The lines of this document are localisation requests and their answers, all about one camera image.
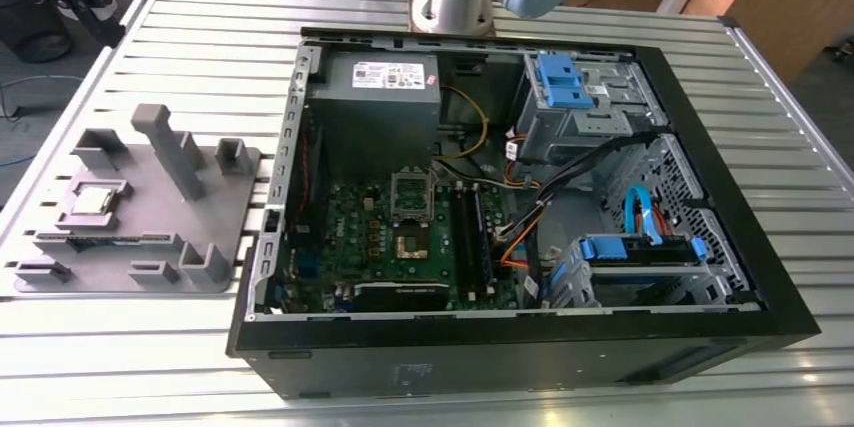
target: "motherboard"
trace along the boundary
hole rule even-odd
[[[337,183],[320,248],[297,249],[300,302],[289,311],[516,308],[517,286],[493,268],[502,193],[477,183],[440,184],[404,170],[389,182]]]

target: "metal workbench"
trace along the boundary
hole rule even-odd
[[[852,172],[747,37],[711,18],[562,8],[529,21],[500,9],[497,29],[502,36],[665,51],[824,330],[787,350],[737,359],[673,386],[286,403],[225,355],[238,278],[226,294],[209,297],[15,292],[14,269],[2,266],[39,254],[27,234],[57,215],[85,127],[139,141],[133,109],[169,105],[175,130],[193,131],[201,145],[241,136],[266,153],[254,198],[264,203],[300,28],[404,30],[406,9],[404,0],[134,1],[127,38],[99,57],[0,214],[0,423],[854,423]],[[261,220],[252,209],[248,232]]]

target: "ram slot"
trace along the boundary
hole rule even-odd
[[[452,197],[452,229],[454,232],[457,286],[461,295],[468,300],[476,300],[477,294],[486,291],[492,280],[492,266],[489,279],[485,265],[489,256],[486,238],[486,222],[478,193],[472,190],[457,190]]]

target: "power supply label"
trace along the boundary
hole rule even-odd
[[[360,62],[353,67],[353,86],[357,89],[425,90],[425,65]]]

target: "green circuit board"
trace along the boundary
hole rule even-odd
[[[422,208],[425,185],[401,182],[398,205]],[[433,221],[393,222],[392,183],[333,186],[328,204],[328,222],[321,251],[321,276],[305,284],[310,310],[333,310],[336,285],[370,281],[437,282],[450,286],[450,309],[514,308],[517,289],[513,279],[498,280],[494,294],[474,301],[457,287],[456,245],[452,196],[456,186],[437,185],[433,190]],[[504,223],[505,211],[498,189],[480,190],[488,227]]]

